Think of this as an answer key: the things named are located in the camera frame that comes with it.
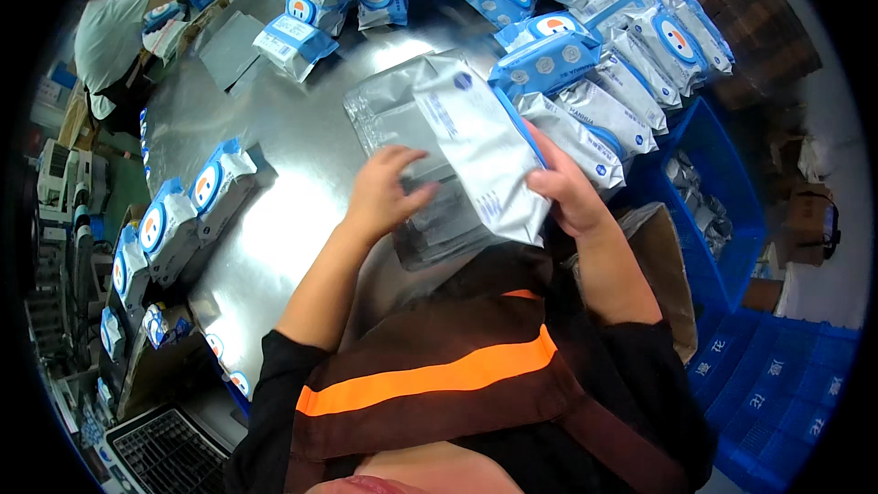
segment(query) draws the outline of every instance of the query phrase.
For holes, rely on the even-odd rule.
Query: brown apron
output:
[[[580,387],[543,318],[528,290],[432,300],[386,318],[305,383],[284,492],[326,480],[327,461],[340,456],[543,421],[640,494],[686,492],[682,466]]]

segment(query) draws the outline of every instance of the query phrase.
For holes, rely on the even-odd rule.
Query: worker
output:
[[[153,90],[139,56],[143,17],[172,0],[88,0],[74,41],[76,70],[91,116],[110,133],[139,137],[139,113]]]
[[[583,172],[530,129],[549,169],[526,182],[554,200],[575,242],[588,312],[569,273],[547,274],[545,251],[508,242],[337,351],[369,249],[435,193],[405,195],[399,182],[425,152],[385,147],[262,339],[228,491],[658,494],[706,483],[717,441],[653,291]]]

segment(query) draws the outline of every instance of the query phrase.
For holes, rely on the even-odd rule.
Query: human hand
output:
[[[530,121],[524,120],[524,123],[549,167],[529,173],[528,187],[555,201],[552,215],[561,229],[573,238],[580,238],[593,232],[607,218],[612,221],[607,206],[570,155]]]
[[[439,183],[430,182],[406,195],[400,185],[400,172],[417,159],[427,156],[424,150],[402,145],[381,148],[357,173],[348,212],[342,221],[363,241],[374,245],[412,214],[433,200]]]

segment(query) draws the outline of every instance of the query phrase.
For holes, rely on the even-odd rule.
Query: orange stripe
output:
[[[504,292],[503,294],[500,294],[500,295],[509,295],[511,297],[525,297],[525,298],[528,298],[529,300],[542,300],[543,299],[540,296],[534,294],[533,292],[531,292],[530,290],[527,290],[527,289],[513,290],[512,292]]]
[[[480,390],[496,381],[545,368],[555,351],[555,343],[543,324],[533,341],[483,347],[448,364],[353,378],[321,391],[305,386],[296,410],[307,416],[323,416],[361,410],[406,395]]]

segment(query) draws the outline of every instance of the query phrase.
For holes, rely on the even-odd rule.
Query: cardboard box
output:
[[[822,244],[825,240],[826,210],[832,207],[832,192],[822,183],[802,183],[789,198],[787,220],[784,222],[787,261],[821,266],[824,262]]]
[[[781,291],[783,291],[783,280],[751,279],[741,300],[741,306],[772,313],[781,299]]]

